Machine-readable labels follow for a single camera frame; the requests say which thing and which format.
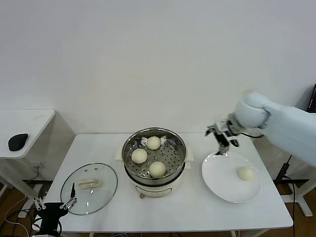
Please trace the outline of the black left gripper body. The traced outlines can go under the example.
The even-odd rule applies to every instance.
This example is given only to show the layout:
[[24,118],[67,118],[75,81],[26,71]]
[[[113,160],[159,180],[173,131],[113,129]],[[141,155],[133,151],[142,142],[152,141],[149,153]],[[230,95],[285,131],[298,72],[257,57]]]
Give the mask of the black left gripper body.
[[45,209],[38,210],[37,213],[41,218],[38,234],[60,234],[60,218],[68,214],[68,209],[63,207],[62,202],[47,202],[44,206]]

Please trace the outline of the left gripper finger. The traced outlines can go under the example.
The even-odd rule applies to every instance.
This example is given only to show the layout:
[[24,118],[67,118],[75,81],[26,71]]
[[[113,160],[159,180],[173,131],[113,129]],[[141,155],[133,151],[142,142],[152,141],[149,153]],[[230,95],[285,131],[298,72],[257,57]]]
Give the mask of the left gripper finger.
[[35,205],[37,210],[45,210],[46,209],[46,206],[45,206],[43,199],[41,197],[33,198],[33,202],[34,202],[34,205]]
[[70,199],[63,203],[60,208],[64,210],[70,210],[77,202],[75,183],[72,184],[72,189],[70,193]]

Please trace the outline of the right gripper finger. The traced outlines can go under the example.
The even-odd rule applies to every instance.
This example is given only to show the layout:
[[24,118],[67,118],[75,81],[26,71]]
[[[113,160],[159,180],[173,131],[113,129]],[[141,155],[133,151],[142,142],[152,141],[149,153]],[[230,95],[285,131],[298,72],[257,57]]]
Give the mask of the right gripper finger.
[[219,144],[219,149],[216,155],[226,155],[230,146],[228,140],[225,138],[223,134],[218,133],[215,133],[215,138]]
[[208,136],[211,133],[219,135],[220,131],[218,130],[218,128],[215,125],[210,125],[206,129],[205,136]]

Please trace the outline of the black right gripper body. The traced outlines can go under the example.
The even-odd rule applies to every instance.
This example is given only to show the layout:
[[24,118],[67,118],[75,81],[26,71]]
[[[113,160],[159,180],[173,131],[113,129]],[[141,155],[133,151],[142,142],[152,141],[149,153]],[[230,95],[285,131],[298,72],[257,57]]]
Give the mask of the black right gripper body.
[[225,138],[235,138],[235,135],[231,132],[226,119],[217,121],[217,132],[222,134]]

